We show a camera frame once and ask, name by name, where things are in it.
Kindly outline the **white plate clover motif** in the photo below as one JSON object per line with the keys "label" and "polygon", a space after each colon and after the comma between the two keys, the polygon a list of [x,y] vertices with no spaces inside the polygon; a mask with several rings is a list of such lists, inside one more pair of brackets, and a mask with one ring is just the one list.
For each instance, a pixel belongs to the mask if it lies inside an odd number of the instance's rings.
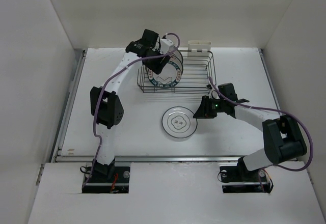
{"label": "white plate clover motif", "polygon": [[176,139],[191,137],[198,128],[194,113],[186,107],[175,106],[164,112],[161,118],[163,131]]}

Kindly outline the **orange sunburst plate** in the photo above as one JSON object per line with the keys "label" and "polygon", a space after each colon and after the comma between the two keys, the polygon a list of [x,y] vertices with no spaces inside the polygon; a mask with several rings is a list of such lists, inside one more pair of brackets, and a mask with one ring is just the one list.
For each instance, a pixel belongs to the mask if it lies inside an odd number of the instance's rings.
{"label": "orange sunburst plate", "polygon": [[172,72],[172,71],[180,71],[183,72],[183,59],[180,56],[180,53],[170,54],[163,58],[164,61],[167,61],[165,64],[163,71],[164,72]]}

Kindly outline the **green rimmed lettered plate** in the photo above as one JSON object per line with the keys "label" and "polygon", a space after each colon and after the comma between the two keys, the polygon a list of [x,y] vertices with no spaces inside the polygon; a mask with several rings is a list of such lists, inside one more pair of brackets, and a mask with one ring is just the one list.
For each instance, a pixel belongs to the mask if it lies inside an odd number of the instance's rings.
{"label": "green rimmed lettered plate", "polygon": [[149,82],[158,88],[168,89],[179,84],[182,76],[182,67],[172,61],[169,61],[160,74],[147,70]]}

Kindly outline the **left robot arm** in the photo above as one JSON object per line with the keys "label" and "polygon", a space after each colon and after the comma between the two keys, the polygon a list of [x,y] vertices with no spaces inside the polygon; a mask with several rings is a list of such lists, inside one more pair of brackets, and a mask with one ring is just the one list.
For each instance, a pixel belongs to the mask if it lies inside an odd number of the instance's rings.
{"label": "left robot arm", "polygon": [[94,175],[104,182],[113,178],[114,169],[110,164],[115,160],[114,144],[104,139],[104,133],[97,131],[97,126],[102,125],[106,130],[111,130],[121,122],[124,109],[118,91],[142,65],[156,74],[162,72],[171,54],[179,47],[179,44],[167,38],[168,35],[172,33],[160,37],[158,33],[145,29],[140,39],[127,45],[122,60],[105,83],[100,87],[92,87],[90,104],[93,135],[99,139],[99,144],[86,182]]}

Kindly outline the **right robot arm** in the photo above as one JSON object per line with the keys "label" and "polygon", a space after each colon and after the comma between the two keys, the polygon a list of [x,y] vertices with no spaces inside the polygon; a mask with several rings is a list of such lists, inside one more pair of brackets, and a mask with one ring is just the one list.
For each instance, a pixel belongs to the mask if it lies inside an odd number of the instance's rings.
{"label": "right robot arm", "polygon": [[307,153],[301,133],[303,125],[298,119],[278,109],[252,106],[239,99],[234,85],[226,83],[215,87],[207,85],[208,95],[202,97],[195,119],[214,119],[225,113],[257,128],[263,134],[263,148],[238,159],[236,166],[220,169],[224,183],[260,181],[260,173],[269,166],[280,166]]}

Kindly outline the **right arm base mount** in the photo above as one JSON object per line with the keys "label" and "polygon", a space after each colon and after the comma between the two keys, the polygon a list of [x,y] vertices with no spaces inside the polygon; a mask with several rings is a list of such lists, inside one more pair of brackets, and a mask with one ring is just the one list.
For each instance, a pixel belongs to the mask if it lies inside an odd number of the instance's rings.
{"label": "right arm base mount", "polygon": [[242,175],[236,165],[221,164],[218,180],[222,184],[223,193],[268,193],[274,188],[274,183],[265,170],[254,170]]}

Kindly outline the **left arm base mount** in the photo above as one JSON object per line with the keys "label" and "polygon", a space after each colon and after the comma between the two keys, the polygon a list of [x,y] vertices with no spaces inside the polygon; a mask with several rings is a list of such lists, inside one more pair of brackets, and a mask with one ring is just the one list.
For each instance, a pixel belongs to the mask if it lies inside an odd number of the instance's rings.
{"label": "left arm base mount", "polygon": [[93,170],[91,178],[91,166],[81,166],[80,172],[83,173],[82,193],[110,193],[126,194],[129,193],[130,165],[115,165],[113,162],[106,175]]}

